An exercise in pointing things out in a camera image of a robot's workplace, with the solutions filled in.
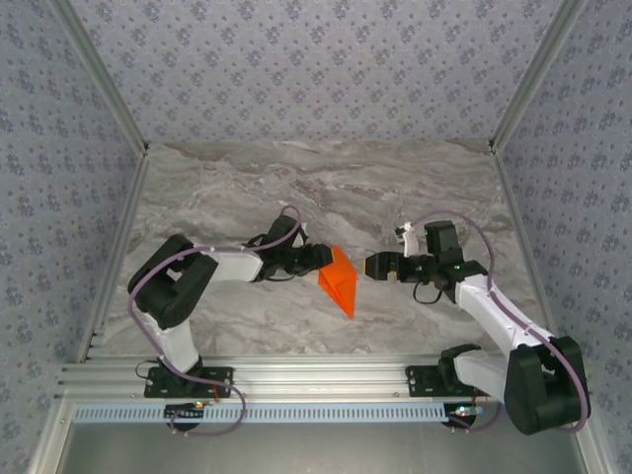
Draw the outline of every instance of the patterned wallpaper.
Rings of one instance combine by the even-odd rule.
[[[593,0],[503,152],[561,332],[632,472],[632,4]]]
[[[0,2],[0,473],[74,360],[135,159],[45,0]]]
[[[487,138],[558,0],[73,0],[149,141]]]

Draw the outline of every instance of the wall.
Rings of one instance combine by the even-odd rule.
[[[0,3],[0,472],[26,472],[134,156],[44,0]]]
[[[632,5],[594,0],[503,157],[560,331],[632,472]]]
[[[558,0],[74,0],[149,141],[491,136]]]

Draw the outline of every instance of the gray marble tabletop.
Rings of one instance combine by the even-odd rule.
[[[394,227],[433,209],[466,213],[483,225],[498,256],[500,288],[541,322],[492,157],[465,144],[261,142],[153,145],[149,169],[102,352],[151,355],[125,312],[126,285],[166,238],[232,245],[266,232],[284,204],[296,205],[312,242],[340,245],[359,269],[368,255],[400,250]],[[455,220],[465,256],[488,265],[475,232]],[[423,231],[420,247],[425,250]],[[494,346],[480,325],[446,298],[423,306],[413,286],[357,282],[350,320],[317,282],[210,284],[192,316],[205,355],[437,354]],[[420,297],[433,298],[432,287]]]

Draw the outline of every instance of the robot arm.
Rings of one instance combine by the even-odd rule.
[[[297,228],[294,234],[280,245],[261,251],[248,250],[274,242],[294,228]],[[183,257],[159,272],[140,289],[135,302],[142,312],[143,325],[160,344],[164,357],[182,373],[199,371],[201,362],[189,317],[210,282],[262,281],[278,270],[302,277],[332,263],[329,247],[306,244],[306,240],[307,235],[296,225],[296,220],[282,214],[267,234],[253,238],[242,251],[202,251]],[[143,277],[166,259],[193,247],[196,245],[183,235],[171,236],[131,278],[127,291],[131,293]]]
[[[364,263],[364,272],[374,279],[389,275],[402,282],[433,283],[460,309],[472,315],[498,345],[495,353],[464,345],[441,353],[438,369],[446,387],[468,385],[504,403],[515,426],[530,435],[577,421],[580,398],[569,373],[536,337],[548,340],[570,363],[588,393],[579,346],[570,337],[556,339],[522,313],[495,286],[499,301],[512,313],[512,320],[495,302],[487,285],[487,270],[476,261],[465,261],[451,221],[425,226],[429,255],[412,255],[406,249],[411,226],[396,230],[405,252],[381,252]]]

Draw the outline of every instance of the orange object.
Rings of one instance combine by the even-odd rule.
[[[332,256],[334,262],[320,269],[318,284],[347,313],[349,319],[354,319],[357,271],[337,245],[332,247]]]

